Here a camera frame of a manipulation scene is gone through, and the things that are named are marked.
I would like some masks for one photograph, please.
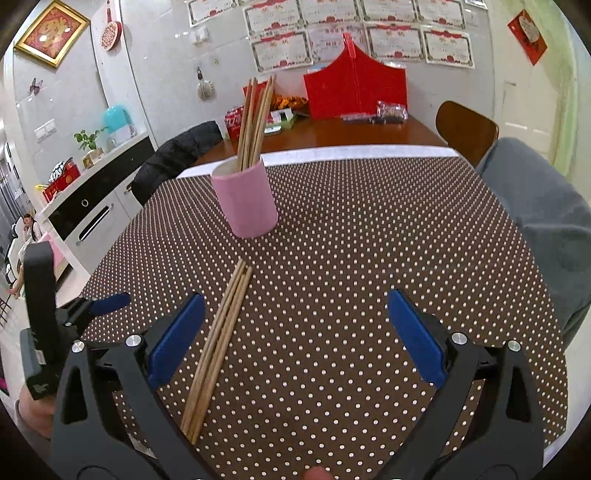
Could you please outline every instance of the finger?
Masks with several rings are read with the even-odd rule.
[[[335,480],[335,478],[321,466],[314,466],[306,470],[304,480]]]

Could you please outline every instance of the gold picture frame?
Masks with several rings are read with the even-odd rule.
[[[18,51],[58,68],[90,20],[54,0],[16,43]]]

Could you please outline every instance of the cabinet handle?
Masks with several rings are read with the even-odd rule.
[[[111,212],[111,210],[113,210],[114,206],[115,206],[115,204],[111,203],[111,206],[109,207],[109,209],[105,213],[103,213],[100,217],[97,218],[96,222],[88,229],[88,231],[84,234],[84,236],[76,242],[76,245],[80,245],[84,240],[86,240],[86,238],[88,238],[88,236],[92,233],[92,231],[96,227],[99,226],[99,223],[101,223],[105,219],[105,217]]]

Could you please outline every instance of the wooden chair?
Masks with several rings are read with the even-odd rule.
[[[499,138],[499,126],[492,120],[456,102],[439,107],[437,132],[447,144],[476,167]]]

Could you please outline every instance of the black drawer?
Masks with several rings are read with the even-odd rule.
[[[144,138],[86,180],[49,216],[49,221],[60,237],[65,240],[103,198],[153,154],[150,139]]]

